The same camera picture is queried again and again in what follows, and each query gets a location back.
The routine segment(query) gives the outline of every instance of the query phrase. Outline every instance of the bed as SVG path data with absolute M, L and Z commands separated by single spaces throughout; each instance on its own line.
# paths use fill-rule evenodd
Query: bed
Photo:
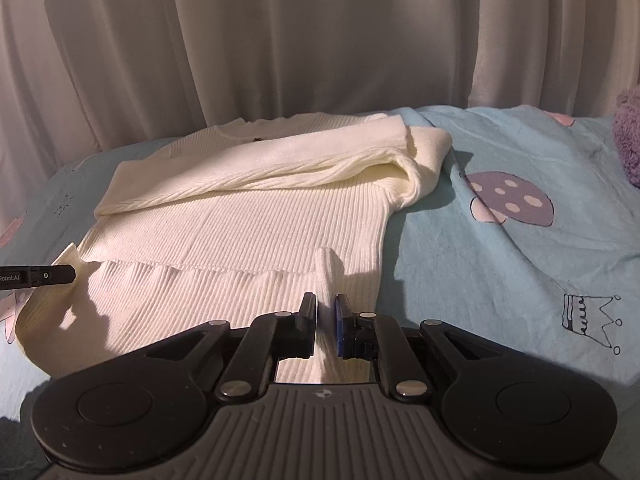
M 377 310 L 404 326 L 443 319 L 593 376 L 620 414 L 603 463 L 640 478 L 640 192 L 620 166 L 611 119 L 528 106 L 392 113 L 447 130 L 453 149 L 436 189 L 388 222 Z M 0 265 L 49 264 L 79 243 L 117 165 L 171 141 L 59 170 L 2 238 Z M 0 478 L 34 478 L 46 466 L 28 414 L 50 379 L 12 333 L 28 293 L 0 304 Z

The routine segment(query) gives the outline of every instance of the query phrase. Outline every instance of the ribbed fabric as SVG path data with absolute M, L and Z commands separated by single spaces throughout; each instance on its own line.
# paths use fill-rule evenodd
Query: ribbed fabric
M 295 311 L 311 291 L 315 355 L 281 363 L 278 380 L 366 380 L 366 365 L 333 357 L 332 300 L 374 308 L 386 220 L 433 189 L 449 147 L 399 116 L 308 114 L 207 128 L 124 162 L 96 225 L 56 260 L 75 282 L 36 290 L 17 339 L 59 377 L 207 320 Z

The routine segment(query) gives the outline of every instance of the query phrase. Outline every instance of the purple mushroom cap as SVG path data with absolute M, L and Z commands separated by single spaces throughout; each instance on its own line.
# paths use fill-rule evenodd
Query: purple mushroom cap
M 525 224 L 548 227 L 553 223 L 554 205 L 535 184 L 502 171 L 483 171 L 466 178 L 489 209 Z

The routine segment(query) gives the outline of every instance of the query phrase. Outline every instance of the purple fluffy object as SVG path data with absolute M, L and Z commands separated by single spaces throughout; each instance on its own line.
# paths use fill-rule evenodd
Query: purple fluffy object
M 611 130 L 626 176 L 640 188 L 640 86 L 618 97 Z

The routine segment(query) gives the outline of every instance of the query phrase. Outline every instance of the curtain fold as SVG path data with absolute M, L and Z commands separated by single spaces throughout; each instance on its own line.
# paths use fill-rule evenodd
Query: curtain fold
M 57 168 L 238 117 L 612 112 L 640 0 L 0 0 L 0 230 Z

